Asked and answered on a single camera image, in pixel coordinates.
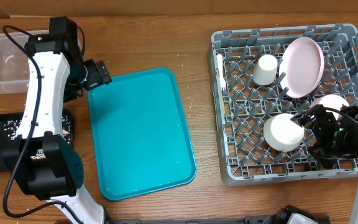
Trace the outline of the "pink bowl with nuts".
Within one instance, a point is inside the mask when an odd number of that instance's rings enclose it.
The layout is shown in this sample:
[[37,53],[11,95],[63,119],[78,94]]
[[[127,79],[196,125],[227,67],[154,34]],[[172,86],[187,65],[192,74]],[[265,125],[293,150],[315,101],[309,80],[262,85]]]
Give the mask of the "pink bowl with nuts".
[[349,106],[349,103],[339,95],[330,94],[315,99],[310,104],[310,108],[315,105],[323,105],[324,107],[340,111],[343,106]]

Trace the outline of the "white bowl with rice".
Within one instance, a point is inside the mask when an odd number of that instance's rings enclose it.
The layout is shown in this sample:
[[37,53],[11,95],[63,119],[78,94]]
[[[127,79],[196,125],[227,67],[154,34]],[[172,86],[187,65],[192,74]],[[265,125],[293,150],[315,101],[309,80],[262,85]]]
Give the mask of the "white bowl with rice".
[[305,130],[293,122],[292,117],[292,114],[282,113],[266,121],[263,134],[270,147],[281,152],[288,152],[300,145]]

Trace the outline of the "white paper cup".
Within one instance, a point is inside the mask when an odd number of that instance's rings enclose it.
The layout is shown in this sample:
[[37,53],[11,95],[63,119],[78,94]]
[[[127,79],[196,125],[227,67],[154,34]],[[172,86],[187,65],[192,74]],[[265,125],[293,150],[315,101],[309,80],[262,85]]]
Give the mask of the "white paper cup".
[[277,59],[270,54],[261,56],[254,68],[253,81],[258,85],[271,84],[276,76]]

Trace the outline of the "pile of rice and nuts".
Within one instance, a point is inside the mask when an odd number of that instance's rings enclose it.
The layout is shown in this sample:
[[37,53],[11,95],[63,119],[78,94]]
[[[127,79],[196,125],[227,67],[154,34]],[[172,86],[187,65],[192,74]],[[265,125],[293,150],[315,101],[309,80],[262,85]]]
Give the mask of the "pile of rice and nuts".
[[[21,124],[21,120],[8,120],[3,121],[3,130],[2,133],[6,135],[6,137],[10,140],[14,140],[16,137],[16,132],[18,130],[19,125]],[[72,128],[74,127],[74,120],[70,115],[63,115],[62,116],[62,133],[65,141],[73,145],[73,131]],[[31,159],[45,159],[46,156],[42,149],[38,149],[37,152],[30,157]]]

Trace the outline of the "white plastic fork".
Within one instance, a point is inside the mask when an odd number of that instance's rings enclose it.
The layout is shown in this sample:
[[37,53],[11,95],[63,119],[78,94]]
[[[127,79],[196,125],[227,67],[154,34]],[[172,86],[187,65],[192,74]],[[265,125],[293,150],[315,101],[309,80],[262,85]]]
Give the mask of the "white plastic fork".
[[218,75],[219,75],[219,83],[221,87],[221,91],[224,92],[227,90],[227,81],[224,76],[224,59],[221,54],[216,55],[217,63],[218,63]]

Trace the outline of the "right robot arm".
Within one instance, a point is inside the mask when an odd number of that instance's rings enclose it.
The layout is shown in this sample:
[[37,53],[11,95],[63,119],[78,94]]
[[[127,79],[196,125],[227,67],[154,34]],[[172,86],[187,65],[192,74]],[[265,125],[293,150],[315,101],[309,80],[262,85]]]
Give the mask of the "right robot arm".
[[[312,130],[316,142],[308,152],[325,168],[339,158],[358,159],[358,106],[342,106],[340,110],[316,105],[291,119]],[[358,185],[350,223],[358,223]]]

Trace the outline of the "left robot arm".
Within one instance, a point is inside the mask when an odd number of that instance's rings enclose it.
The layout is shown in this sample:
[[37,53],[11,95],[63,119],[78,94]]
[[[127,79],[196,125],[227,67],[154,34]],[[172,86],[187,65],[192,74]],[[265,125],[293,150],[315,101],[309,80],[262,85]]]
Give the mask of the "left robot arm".
[[[81,157],[67,143],[62,128],[65,102],[111,82],[104,62],[83,60],[76,32],[30,35],[19,49],[28,56],[30,78],[19,128],[1,149],[11,171],[2,200],[4,213],[21,218],[54,205],[72,223],[111,223],[106,209],[87,191]],[[11,212],[8,198],[13,183],[43,204]]]

